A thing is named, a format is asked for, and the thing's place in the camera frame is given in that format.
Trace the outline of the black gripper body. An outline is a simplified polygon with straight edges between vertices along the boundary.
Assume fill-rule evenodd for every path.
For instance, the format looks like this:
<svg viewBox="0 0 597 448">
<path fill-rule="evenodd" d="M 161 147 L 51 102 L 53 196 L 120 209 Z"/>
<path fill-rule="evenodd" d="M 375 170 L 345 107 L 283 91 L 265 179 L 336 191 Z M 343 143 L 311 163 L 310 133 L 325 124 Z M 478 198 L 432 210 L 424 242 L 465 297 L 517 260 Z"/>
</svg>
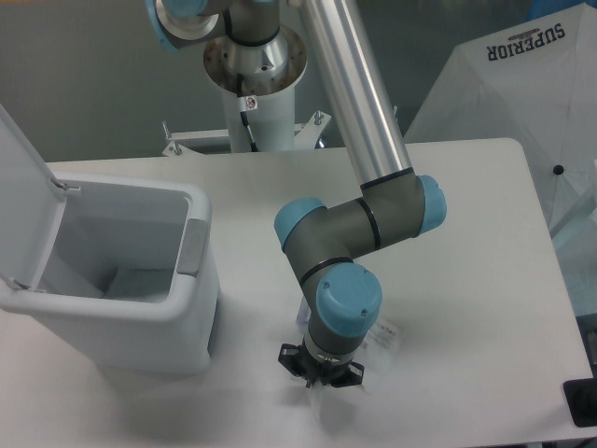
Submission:
<svg viewBox="0 0 597 448">
<path fill-rule="evenodd" d="M 322 385 L 329 385 L 328 377 L 331 368 L 342 364 L 333 364 L 331 361 L 318 361 L 311 354 L 310 356 L 313 360 L 313 384 L 319 381 Z"/>
</svg>

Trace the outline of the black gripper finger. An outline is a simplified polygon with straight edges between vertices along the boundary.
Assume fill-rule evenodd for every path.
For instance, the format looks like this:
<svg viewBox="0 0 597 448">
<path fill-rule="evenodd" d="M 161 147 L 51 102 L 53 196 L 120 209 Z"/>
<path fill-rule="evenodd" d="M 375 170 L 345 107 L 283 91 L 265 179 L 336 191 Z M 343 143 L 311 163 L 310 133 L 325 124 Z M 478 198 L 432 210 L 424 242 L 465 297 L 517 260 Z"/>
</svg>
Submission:
<svg viewBox="0 0 597 448">
<path fill-rule="evenodd" d="M 328 384 L 332 387 L 349 387 L 363 383 L 365 367 L 351 361 L 331 368 Z"/>
<path fill-rule="evenodd" d="M 313 360 L 303 344 L 283 343 L 278 355 L 278 362 L 293 376 L 304 379 L 307 388 L 312 387 Z"/>
</svg>

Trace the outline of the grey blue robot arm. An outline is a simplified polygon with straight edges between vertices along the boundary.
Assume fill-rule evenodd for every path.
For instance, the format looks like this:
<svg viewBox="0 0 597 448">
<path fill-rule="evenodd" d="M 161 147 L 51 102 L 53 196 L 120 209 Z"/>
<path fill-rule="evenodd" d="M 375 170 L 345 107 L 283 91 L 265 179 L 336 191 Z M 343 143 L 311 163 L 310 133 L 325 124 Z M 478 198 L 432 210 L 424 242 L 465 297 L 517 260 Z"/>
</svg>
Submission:
<svg viewBox="0 0 597 448">
<path fill-rule="evenodd" d="M 230 148 L 257 155 L 294 149 L 295 91 L 315 59 L 357 185 L 355 198 L 285 205 L 279 245 L 309 314 L 302 340 L 278 360 L 307 385 L 360 385 L 356 352 L 378 318 L 382 287 L 359 259 L 440 226 L 444 194 L 414 172 L 353 1 L 297 1 L 305 32 L 281 20 L 277 1 L 148 1 L 169 51 L 203 44 L 206 75 L 220 90 Z"/>
</svg>

